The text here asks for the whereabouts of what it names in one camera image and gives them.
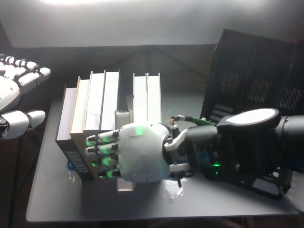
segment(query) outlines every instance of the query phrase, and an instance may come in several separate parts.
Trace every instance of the robotic hand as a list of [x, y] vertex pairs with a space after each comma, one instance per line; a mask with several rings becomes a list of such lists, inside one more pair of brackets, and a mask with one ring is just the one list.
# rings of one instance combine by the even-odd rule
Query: robotic hand
[[48, 68], [34, 62], [0, 54], [0, 140], [16, 138], [44, 120], [43, 111], [8, 111], [17, 105], [22, 94], [45, 81], [49, 74]]
[[[175, 121], [198, 126], [179, 132]], [[226, 116], [218, 124], [173, 116], [171, 127], [131, 123], [86, 139], [86, 155], [100, 177], [132, 182], [190, 177], [194, 170], [214, 181], [249, 188], [256, 178], [290, 188], [286, 170], [304, 167], [304, 116], [281, 116], [272, 108]]]

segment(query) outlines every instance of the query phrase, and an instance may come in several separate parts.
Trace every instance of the white robotic hand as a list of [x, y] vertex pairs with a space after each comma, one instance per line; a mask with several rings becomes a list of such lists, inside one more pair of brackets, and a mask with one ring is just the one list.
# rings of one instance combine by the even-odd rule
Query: white robotic hand
[[0, 139], [18, 137], [44, 120], [43, 111], [8, 111], [16, 106], [22, 94], [46, 80], [49, 74], [48, 68], [34, 62], [0, 54]]
[[188, 163], [170, 164], [165, 159], [171, 157], [171, 153], [174, 155], [185, 132], [173, 139], [170, 129], [163, 124], [131, 123], [120, 130], [88, 137], [86, 144], [90, 147], [85, 154], [92, 158], [93, 164], [101, 166], [100, 176], [122, 177], [135, 183], [160, 181], [172, 172], [189, 168]]

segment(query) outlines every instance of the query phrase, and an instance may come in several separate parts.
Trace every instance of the robotic forearm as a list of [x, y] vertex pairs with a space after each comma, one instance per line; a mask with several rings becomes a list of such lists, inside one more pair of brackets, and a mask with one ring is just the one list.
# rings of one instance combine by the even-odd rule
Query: robotic forearm
[[44, 120], [43, 111], [8, 111], [16, 106], [22, 94], [46, 80], [49, 74], [48, 68], [34, 62], [0, 54], [0, 139], [18, 137]]
[[172, 118], [171, 128], [160, 123], [131, 123], [88, 137], [86, 155], [101, 166], [101, 177], [132, 182], [172, 176], [180, 184], [193, 170], [211, 180], [242, 181], [304, 166], [304, 116], [257, 109], [226, 116], [217, 125], [192, 120], [200, 126], [179, 133], [174, 120], [183, 118]]

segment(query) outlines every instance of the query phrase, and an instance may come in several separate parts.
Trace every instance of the table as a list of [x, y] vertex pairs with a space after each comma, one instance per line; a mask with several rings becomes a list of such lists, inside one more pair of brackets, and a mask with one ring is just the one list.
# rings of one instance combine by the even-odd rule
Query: table
[[[162, 94], [163, 123], [183, 111], [198, 116], [203, 95]], [[26, 219], [46, 221], [104, 221], [173, 217], [211, 217], [294, 214], [284, 200], [277, 201], [237, 186], [211, 182], [203, 175], [177, 182], [138, 184], [134, 192], [117, 192], [111, 180], [81, 181], [67, 169], [67, 159], [55, 143], [61, 100], [52, 103]], [[191, 123], [180, 125], [181, 130]], [[304, 175], [295, 173], [288, 196], [304, 209]]]

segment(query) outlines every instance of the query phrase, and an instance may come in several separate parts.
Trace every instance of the green wire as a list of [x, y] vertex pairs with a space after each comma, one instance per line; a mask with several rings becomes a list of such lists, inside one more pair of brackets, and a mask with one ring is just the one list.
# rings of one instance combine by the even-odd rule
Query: green wire
[[207, 121], [207, 120], [202, 120], [199, 118], [193, 118], [193, 122], [201, 124], [201, 125], [214, 125], [213, 122]]

